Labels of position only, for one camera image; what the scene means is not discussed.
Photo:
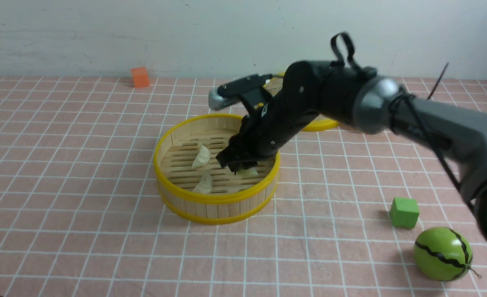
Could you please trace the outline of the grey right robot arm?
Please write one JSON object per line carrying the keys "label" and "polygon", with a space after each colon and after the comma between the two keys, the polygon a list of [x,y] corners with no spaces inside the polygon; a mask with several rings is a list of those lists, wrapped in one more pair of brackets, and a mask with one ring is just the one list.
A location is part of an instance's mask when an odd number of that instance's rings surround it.
{"label": "grey right robot arm", "polygon": [[230,171],[275,155],[312,120],[323,115],[366,134],[391,130],[429,148],[439,159],[487,241],[487,113],[421,99],[374,68],[339,61],[298,61],[271,95],[272,74],[249,75],[213,88],[213,111],[243,103],[248,115],[217,155]]}

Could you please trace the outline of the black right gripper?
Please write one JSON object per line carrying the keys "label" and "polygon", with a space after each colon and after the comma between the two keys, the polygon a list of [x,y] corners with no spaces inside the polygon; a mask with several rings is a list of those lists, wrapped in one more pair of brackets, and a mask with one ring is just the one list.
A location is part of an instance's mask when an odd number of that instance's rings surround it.
{"label": "black right gripper", "polygon": [[330,115],[325,85],[330,77],[329,62],[298,61],[284,73],[281,90],[258,113],[256,124],[241,140],[231,140],[216,160],[221,168],[238,171],[255,167],[268,158],[317,115]]}

